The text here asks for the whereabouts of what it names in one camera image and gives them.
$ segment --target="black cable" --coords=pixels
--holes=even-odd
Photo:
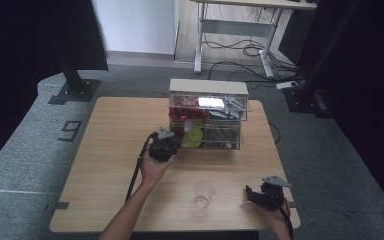
[[[288,62],[279,60],[276,57],[276,55],[274,53],[270,52],[270,51],[268,52],[268,56],[272,60],[273,65],[275,65],[277,67],[283,67],[283,68],[291,70],[292,72],[295,72],[296,69],[297,69],[297,67],[293,63],[288,63]]]
[[[263,7],[260,7],[260,13],[258,14],[258,16],[257,16],[257,14],[255,14],[255,18],[254,18],[254,20],[255,20],[255,22],[260,22],[260,18],[261,18],[261,13],[263,12]]]
[[[271,15],[271,17],[272,17],[272,19],[270,19],[270,22],[272,23],[273,22],[273,18],[274,18],[274,13],[276,12],[276,8],[273,8],[273,13],[272,13],[272,15]]]
[[[130,196],[132,195],[133,186],[135,185],[136,178],[137,178],[138,173],[139,173],[139,168],[140,168],[140,165],[142,163],[143,155],[145,155],[145,152],[147,150],[149,139],[151,139],[151,137],[154,134],[156,134],[156,133],[150,134],[149,137],[146,139],[145,143],[143,144],[142,151],[140,152],[138,160],[136,162],[136,167],[135,167],[135,171],[133,172],[132,180],[130,180],[129,189],[127,190],[127,194],[126,194],[126,200],[124,201],[125,203],[127,202],[127,200],[129,200]]]
[[[248,15],[248,17],[245,19],[245,22],[248,22],[248,19],[249,19],[249,17],[251,17],[251,15],[254,13],[254,9],[256,9],[257,7],[253,7],[252,8],[252,11],[251,11],[251,13]]]
[[[277,143],[280,141],[280,138],[281,138],[279,128],[277,128],[276,125],[274,125],[274,124],[271,123],[271,122],[268,122],[268,123],[269,123],[270,126],[274,127],[274,129],[276,129],[276,131],[277,131],[277,136],[278,136],[278,137],[277,137],[277,139],[274,141],[274,143],[277,144]]]
[[[218,5],[219,5],[219,14],[220,14],[221,18],[224,20],[223,14],[221,14],[220,4],[218,4]]]
[[[260,43],[258,43],[258,42],[256,42],[256,41],[252,40],[252,37],[251,37],[251,39],[249,39],[249,41],[250,41],[251,43],[248,44],[248,45],[246,45],[246,46],[244,47],[244,49],[243,49],[243,53],[244,53],[244,55],[246,55],[246,56],[250,56],[250,57],[257,57],[257,56],[260,56],[261,53],[260,53],[259,51],[260,51],[260,50],[264,50],[263,45],[261,45]],[[256,53],[256,54],[250,54],[250,53],[248,53],[247,49],[255,49],[255,50],[257,51],[257,53]]]
[[[293,79],[294,81],[304,80],[304,77],[302,77],[302,76],[299,77],[298,74],[294,74],[294,75],[292,75],[292,76],[283,78],[283,77],[281,77],[281,76],[279,75],[279,72],[290,72],[290,71],[289,71],[289,70],[282,70],[282,69],[277,70],[277,72],[276,72],[277,77],[278,77],[279,79],[281,79],[281,80],[284,80],[284,81],[290,81],[291,79]]]
[[[272,14],[269,15],[268,17],[266,17],[266,15],[267,15],[267,8],[264,7],[264,17],[261,17],[261,13],[262,13],[262,11],[263,11],[263,7],[260,8],[260,14],[258,15],[258,17],[256,16],[256,20],[255,20],[255,21],[256,21],[256,22],[260,22],[260,18],[261,18],[261,19],[263,19],[263,22],[264,22],[264,21],[266,21],[267,19],[269,19],[269,18],[271,17],[270,22],[273,22],[274,8],[273,8],[273,12],[272,12]]]
[[[211,79],[211,72],[213,71],[213,68],[214,68],[215,66],[219,65],[219,64],[234,65],[234,66],[239,66],[239,67],[241,67],[241,68],[245,68],[245,69],[248,70],[250,73],[252,73],[254,76],[261,78],[261,79],[262,79],[262,82],[266,82],[266,83],[270,83],[270,82],[271,82],[271,83],[282,83],[282,82],[287,82],[287,81],[294,80],[294,79],[292,78],[292,76],[289,77],[289,78],[285,78],[285,79],[270,79],[270,78],[264,77],[263,75],[261,75],[261,74],[255,72],[254,70],[252,70],[251,68],[249,68],[249,67],[247,67],[247,66],[245,66],[245,65],[242,65],[242,64],[239,64],[239,63],[235,63],[235,62],[230,62],[230,61],[221,61],[221,62],[216,62],[216,63],[214,63],[214,64],[211,66],[211,68],[210,68],[210,70],[209,70],[209,72],[208,72],[208,78],[207,78],[208,80]]]
[[[249,44],[249,45],[252,45],[252,44],[259,44],[259,45],[261,45],[260,43],[254,41],[254,40],[248,40],[248,39],[243,39],[243,40],[241,40],[239,42],[236,42],[236,43],[233,43],[233,44],[229,44],[229,45],[223,45],[223,44],[220,44],[220,43],[217,43],[217,42],[207,41],[206,34],[204,33],[203,35],[204,35],[204,41],[202,43],[206,43],[209,48],[243,49],[244,47],[234,47],[234,46],[239,45],[240,43],[243,43],[243,42],[248,42],[248,41],[251,42],[251,44]]]
[[[253,73],[250,73],[250,72],[247,72],[247,71],[244,71],[244,70],[237,70],[237,71],[234,71],[232,73],[229,74],[229,76],[227,76],[227,81],[230,81],[230,77],[233,75],[233,74],[236,74],[238,72],[243,72],[243,73],[246,73],[246,74],[249,74],[251,76],[255,76]],[[257,86],[255,87],[248,87],[247,89],[248,90],[254,90],[254,89],[257,89],[259,86],[263,86],[263,87],[276,87],[276,84],[275,85],[265,85],[265,84],[262,84],[261,83],[261,80],[248,80],[248,81],[241,81],[241,82],[244,82],[244,83],[259,83],[257,84]]]
[[[272,202],[276,205],[277,209],[279,209],[280,213],[282,214],[283,218],[285,219],[286,226],[288,226],[289,236],[291,237],[291,239],[294,239],[294,229],[292,227],[291,218],[288,216],[288,214],[286,214],[285,210],[283,210],[282,206],[280,206],[276,202],[276,200],[274,199],[274,197],[271,194],[267,194],[267,195],[270,197]]]

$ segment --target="glass cup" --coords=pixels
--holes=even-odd
[[[210,182],[200,181],[195,183],[193,197],[199,207],[206,208],[215,196],[216,190]]]

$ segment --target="gray carpet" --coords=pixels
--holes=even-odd
[[[83,78],[102,81],[90,103],[47,104],[64,84],[61,74],[39,84],[38,98],[0,152],[0,239],[96,239],[98,234],[49,230],[96,99],[168,97],[171,78],[206,79],[208,73],[195,75],[188,68],[109,67],[109,72],[80,71]],[[226,80],[230,73],[216,71],[212,79]],[[238,73],[232,80],[250,79]],[[301,218],[296,239],[384,239],[384,194],[336,123],[289,112],[275,88],[250,90],[250,99],[263,103],[269,122],[280,130],[277,149]],[[58,140],[68,137],[61,131],[67,121],[81,121],[72,142]],[[276,130],[272,132],[277,139]],[[260,239],[273,236],[264,231]]]

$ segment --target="human hand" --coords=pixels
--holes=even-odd
[[[154,187],[163,178],[165,171],[174,162],[175,157],[176,155],[172,155],[166,163],[158,162],[149,156],[149,151],[146,151],[140,166],[142,184]]]
[[[267,219],[268,222],[285,222],[285,218],[283,217],[282,213],[278,209],[276,210],[268,210],[262,206],[256,205],[258,210],[263,214],[263,216]],[[288,216],[291,216],[291,210],[289,209],[289,202],[288,199],[285,198],[285,202],[282,205],[283,211]]]
[[[262,206],[256,205],[258,210],[263,214],[264,218],[267,220],[267,224],[270,229],[273,231],[277,240],[290,240],[289,229],[286,225],[286,220],[283,217],[282,213],[279,210],[268,210]],[[289,202],[285,198],[285,202],[282,205],[283,211],[291,216],[291,210],[289,209]]]

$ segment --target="desk leg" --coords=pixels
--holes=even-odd
[[[201,10],[198,16],[198,45],[195,49],[195,68],[196,74],[201,73],[201,61],[202,61],[202,24],[204,22],[205,3],[200,3]]]
[[[281,15],[282,15],[282,9],[277,8],[276,14],[274,16],[274,21],[272,23],[272,27],[270,29],[270,33],[267,37],[267,43],[264,46],[264,49],[259,51],[261,62],[263,63],[263,67],[264,67],[264,70],[266,71],[266,75],[268,78],[274,77],[273,71],[271,70],[271,67],[270,67],[270,58],[268,57],[268,53],[270,51],[270,46],[271,46],[271,43],[273,42],[274,34],[276,33],[276,29],[279,24],[279,19]]]

